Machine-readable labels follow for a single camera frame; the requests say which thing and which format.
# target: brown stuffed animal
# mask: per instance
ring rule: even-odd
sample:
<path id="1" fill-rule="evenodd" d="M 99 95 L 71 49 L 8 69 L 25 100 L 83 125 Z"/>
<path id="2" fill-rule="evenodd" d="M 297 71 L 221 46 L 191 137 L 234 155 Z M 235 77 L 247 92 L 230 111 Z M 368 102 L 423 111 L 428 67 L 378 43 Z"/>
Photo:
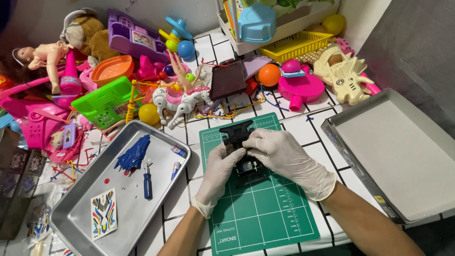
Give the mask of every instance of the brown stuffed animal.
<path id="1" fill-rule="evenodd" d="M 96 15 L 84 14 L 75 18 L 65 31 L 66 40 L 88 56 L 91 68 L 99 62 L 119 56 L 120 53 L 109 48 L 109 35 Z"/>

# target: cutting mat grid lines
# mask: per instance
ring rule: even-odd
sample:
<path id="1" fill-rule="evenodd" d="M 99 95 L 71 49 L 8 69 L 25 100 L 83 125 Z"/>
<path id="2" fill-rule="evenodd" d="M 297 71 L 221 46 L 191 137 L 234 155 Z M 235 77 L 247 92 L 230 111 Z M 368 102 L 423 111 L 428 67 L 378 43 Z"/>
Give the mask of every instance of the cutting mat grid lines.
<path id="1" fill-rule="evenodd" d="M 252 120 L 249 128 L 281 130 L 275 113 Z M 219 129 L 231 125 L 200 131 L 204 171 L 210 150 L 225 135 Z M 231 174 L 209 220 L 213 255 L 241 254 L 320 237 L 302 188 L 269 169 L 264 175 L 269 180 L 236 188 L 237 175 Z"/>

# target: white latex glove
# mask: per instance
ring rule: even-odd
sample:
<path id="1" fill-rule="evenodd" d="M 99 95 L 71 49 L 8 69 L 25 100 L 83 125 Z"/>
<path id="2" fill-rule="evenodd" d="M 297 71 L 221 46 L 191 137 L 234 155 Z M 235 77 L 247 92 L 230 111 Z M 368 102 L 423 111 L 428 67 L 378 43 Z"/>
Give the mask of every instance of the white latex glove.
<path id="1" fill-rule="evenodd" d="M 218 145 L 208 154 L 207 167 L 201 187 L 191 197 L 191 205 L 196 207 L 206 219 L 210 219 L 218 199 L 224 195 L 225 185 L 235 164 L 242 159 L 246 149 L 239 148 L 232 152 L 232 145 Z"/>
<path id="2" fill-rule="evenodd" d="M 321 201 L 335 188 L 336 175 L 309 157 L 288 131 L 258 128 L 243 147 L 273 172 L 300 185 L 308 196 Z"/>

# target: yellow plastic basket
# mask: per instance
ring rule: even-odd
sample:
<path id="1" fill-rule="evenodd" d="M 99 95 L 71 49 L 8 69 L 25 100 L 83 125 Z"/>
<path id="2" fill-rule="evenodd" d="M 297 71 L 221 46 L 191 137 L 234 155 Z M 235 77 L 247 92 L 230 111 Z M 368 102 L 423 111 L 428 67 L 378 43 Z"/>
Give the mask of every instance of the yellow plastic basket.
<path id="1" fill-rule="evenodd" d="M 300 31 L 260 49 L 265 56 L 282 63 L 327 46 L 331 36 L 333 35 Z"/>

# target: blue screwdriver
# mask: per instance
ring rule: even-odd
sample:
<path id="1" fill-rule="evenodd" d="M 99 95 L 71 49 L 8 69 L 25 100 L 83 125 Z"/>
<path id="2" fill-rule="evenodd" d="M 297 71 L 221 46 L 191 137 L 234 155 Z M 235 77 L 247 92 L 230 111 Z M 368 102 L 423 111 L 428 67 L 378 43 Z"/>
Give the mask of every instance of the blue screwdriver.
<path id="1" fill-rule="evenodd" d="M 152 179 L 150 175 L 150 165 L 153 163 L 150 162 L 146 164 L 145 173 L 144 173 L 144 198 L 152 199 Z"/>

